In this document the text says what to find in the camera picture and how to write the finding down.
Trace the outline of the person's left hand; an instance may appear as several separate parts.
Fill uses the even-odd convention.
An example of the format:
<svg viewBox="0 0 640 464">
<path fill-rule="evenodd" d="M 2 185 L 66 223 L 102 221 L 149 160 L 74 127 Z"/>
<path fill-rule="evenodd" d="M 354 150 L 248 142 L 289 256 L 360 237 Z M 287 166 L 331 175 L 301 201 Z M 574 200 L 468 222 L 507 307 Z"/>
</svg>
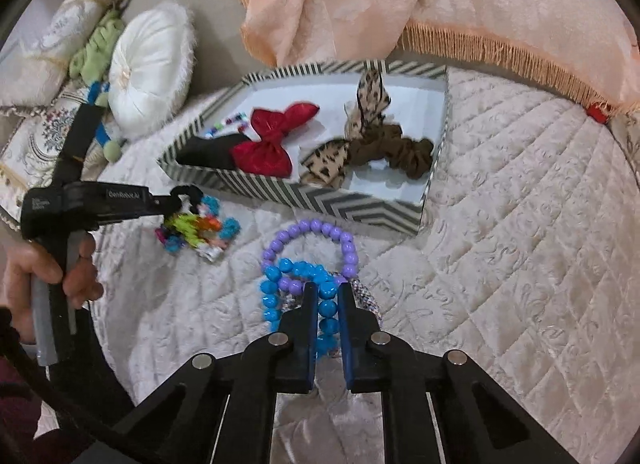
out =
<svg viewBox="0 0 640 464">
<path fill-rule="evenodd" d="M 79 244 L 76 265 L 68 273 L 40 245 L 25 241 L 17 242 L 9 248 L 6 270 L 1 288 L 1 306 L 12 314 L 12 326 L 20 334 L 21 342 L 35 343 L 34 322 L 32 322 L 32 276 L 47 284 L 63 284 L 63 291 L 72 305 L 79 309 L 85 302 L 100 299 L 104 294 L 103 285 L 98 281 L 98 269 L 92 261 L 96 241 L 85 233 Z"/>
</svg>

